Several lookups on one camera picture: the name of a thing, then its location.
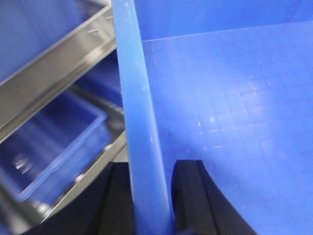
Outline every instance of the blue plastic tray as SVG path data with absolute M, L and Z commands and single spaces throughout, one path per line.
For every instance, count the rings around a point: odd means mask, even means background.
M 123 106 L 116 51 L 81 77 L 76 84 L 119 107 Z
M 83 22 L 75 0 L 0 2 L 0 82 Z
M 260 235 L 313 234 L 311 0 L 114 0 L 139 235 L 200 159 Z
M 106 114 L 63 93 L 0 144 L 0 180 L 18 201 L 47 204 L 110 141 Z

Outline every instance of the blue storage container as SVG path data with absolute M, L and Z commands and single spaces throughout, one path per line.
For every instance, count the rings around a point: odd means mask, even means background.
M 18 201 L 52 205 L 111 138 L 106 114 L 65 92 L 0 144 L 0 180 Z
M 0 1 L 0 82 L 86 18 L 76 0 Z
M 119 107 L 123 106 L 116 51 L 81 77 L 76 84 Z
M 312 0 L 113 0 L 139 235 L 173 234 L 177 159 L 260 235 L 313 234 Z

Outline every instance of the metal edge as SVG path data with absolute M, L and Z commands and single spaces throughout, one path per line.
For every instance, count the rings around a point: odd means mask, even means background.
M 0 143 L 116 48 L 112 6 L 0 84 Z
M 92 181 L 101 173 L 104 167 L 112 160 L 118 157 L 120 153 L 125 151 L 126 148 L 126 132 L 124 131 L 112 144 L 112 146 L 100 154 L 100 157 L 95 163 L 87 170 L 84 177 L 77 182 L 66 195 L 57 203 L 57 205 L 51 209 L 43 220 L 47 220 L 55 213 L 60 211 L 66 205 L 68 205 L 73 199 L 75 199 L 86 187 L 88 187 Z

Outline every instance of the stainless steel rack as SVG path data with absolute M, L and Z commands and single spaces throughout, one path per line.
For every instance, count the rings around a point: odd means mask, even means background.
M 0 83 L 0 143 L 115 48 L 112 6 L 106 2 L 83 24 Z M 28 217 L 25 221 L 30 227 L 45 221 L 77 197 L 108 162 L 121 154 L 126 154 L 125 132 L 99 154 L 53 207 L 23 202 L 14 205 L 14 210 Z

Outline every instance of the metal shelf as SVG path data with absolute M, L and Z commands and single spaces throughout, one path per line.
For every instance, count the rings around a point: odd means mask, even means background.
M 115 48 L 109 4 L 0 83 L 0 143 Z

